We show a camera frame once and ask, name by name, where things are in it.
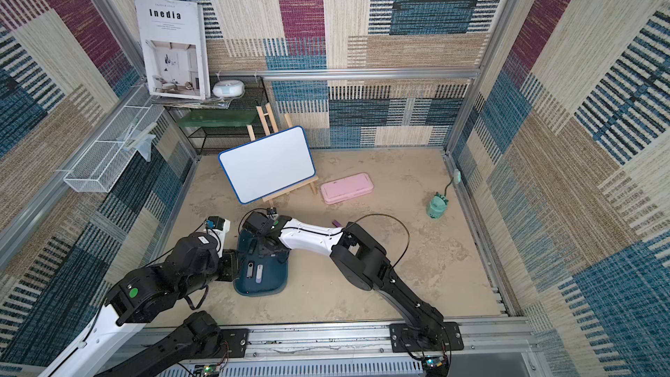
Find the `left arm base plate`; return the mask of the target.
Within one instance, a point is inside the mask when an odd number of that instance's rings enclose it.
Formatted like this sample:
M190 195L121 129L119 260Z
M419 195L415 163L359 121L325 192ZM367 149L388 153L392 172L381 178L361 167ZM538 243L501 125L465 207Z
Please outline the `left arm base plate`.
M221 328L217 341L217 359L241 359L246 354L249 328Z

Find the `lilac white usb drive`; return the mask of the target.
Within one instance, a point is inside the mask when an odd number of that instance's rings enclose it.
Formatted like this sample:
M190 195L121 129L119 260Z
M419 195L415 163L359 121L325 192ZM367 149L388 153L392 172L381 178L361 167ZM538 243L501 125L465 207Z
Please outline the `lilac white usb drive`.
M261 284L263 280L263 265L258 265L256 268L255 282Z

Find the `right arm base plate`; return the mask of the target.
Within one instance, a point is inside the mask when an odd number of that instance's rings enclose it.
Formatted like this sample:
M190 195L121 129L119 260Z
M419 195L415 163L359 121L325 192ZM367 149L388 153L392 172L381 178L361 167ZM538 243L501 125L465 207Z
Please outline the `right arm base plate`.
M401 323L390 325L389 332L394 353L449 353L464 349L460 326L452 321L444 322L436 333L431 334Z

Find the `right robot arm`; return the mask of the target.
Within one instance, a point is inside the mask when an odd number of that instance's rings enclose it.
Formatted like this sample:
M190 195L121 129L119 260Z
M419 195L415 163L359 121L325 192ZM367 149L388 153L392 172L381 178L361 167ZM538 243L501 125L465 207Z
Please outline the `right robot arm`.
M353 286L377 291L405 319L420 350L450 347L443 315L407 286L387 257L386 249L357 223L324 228L290 216L254 212L242 229L268 253L305 250L328 256Z

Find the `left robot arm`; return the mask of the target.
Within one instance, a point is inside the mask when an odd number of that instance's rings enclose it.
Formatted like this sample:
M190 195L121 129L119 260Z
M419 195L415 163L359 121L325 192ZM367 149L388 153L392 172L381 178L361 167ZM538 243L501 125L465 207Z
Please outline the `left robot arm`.
M186 360L224 358L230 344L220 326L190 298L214 281L240 273L237 251L194 232L180 239L166 259L132 270L107 293L89 325L44 371L43 376L157 376ZM192 314L168 336L122 363L104 365L160 313L185 300Z

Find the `black silver swivel usb drive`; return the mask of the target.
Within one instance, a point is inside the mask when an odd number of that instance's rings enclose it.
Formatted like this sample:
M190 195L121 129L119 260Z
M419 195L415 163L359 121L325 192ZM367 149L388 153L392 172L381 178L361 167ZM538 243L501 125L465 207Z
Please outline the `black silver swivel usb drive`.
M255 265L254 265L253 262L249 262L247 264L247 268L246 268L246 278L247 279L252 279L254 277L254 268L255 268Z

